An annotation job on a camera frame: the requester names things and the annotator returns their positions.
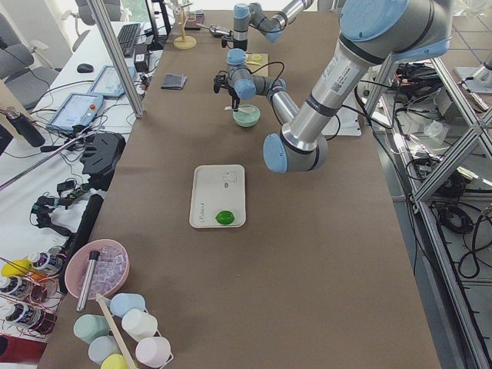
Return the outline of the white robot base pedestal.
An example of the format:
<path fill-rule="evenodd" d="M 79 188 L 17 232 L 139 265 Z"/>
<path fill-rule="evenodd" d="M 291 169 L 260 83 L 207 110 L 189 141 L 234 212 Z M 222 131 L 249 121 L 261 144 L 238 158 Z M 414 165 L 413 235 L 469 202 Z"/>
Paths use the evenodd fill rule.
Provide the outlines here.
<path fill-rule="evenodd" d="M 361 136 L 361 128 L 358 121 L 358 114 L 355 111 L 341 109 L 337 113 L 338 119 L 333 117 L 322 130 L 322 135 L 333 136 L 338 132 L 338 136 Z"/>

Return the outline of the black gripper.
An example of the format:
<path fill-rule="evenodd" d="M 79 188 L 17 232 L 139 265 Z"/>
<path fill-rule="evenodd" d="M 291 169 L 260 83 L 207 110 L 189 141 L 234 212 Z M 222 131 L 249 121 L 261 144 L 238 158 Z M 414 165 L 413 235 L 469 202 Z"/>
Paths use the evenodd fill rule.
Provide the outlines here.
<path fill-rule="evenodd" d="M 234 87 L 230 84 L 227 84 L 228 94 L 231 96 L 231 108 L 233 111 L 238 111 L 238 108 L 241 104 L 241 99 L 238 97 L 237 92 Z"/>

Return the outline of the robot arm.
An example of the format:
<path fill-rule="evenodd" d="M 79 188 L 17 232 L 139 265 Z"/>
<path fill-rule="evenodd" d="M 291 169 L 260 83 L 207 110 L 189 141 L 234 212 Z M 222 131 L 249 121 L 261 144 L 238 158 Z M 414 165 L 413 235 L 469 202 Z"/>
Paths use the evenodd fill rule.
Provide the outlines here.
<path fill-rule="evenodd" d="M 235 100 L 256 95 L 268 98 L 282 123 L 279 133 L 263 144 L 264 163 L 270 171 L 311 171 L 327 157 L 322 131 L 368 69 L 388 56 L 420 61 L 444 54 L 450 44 L 451 1 L 347 1 L 341 9 L 334 55 L 301 107 L 280 78 L 255 76 L 246 65 L 248 29 L 256 28 L 275 42 L 288 23 L 311 6 L 292 1 L 267 17 L 258 3 L 234 7 L 234 47 L 228 52 L 224 86 Z"/>
<path fill-rule="evenodd" d="M 259 3 L 238 3 L 234 6 L 233 31 L 230 40 L 233 48 L 248 49 L 248 29 L 258 30 L 269 42 L 276 42 L 284 29 L 304 10 L 311 7 L 313 1 L 291 1 L 282 10 L 268 17 Z"/>

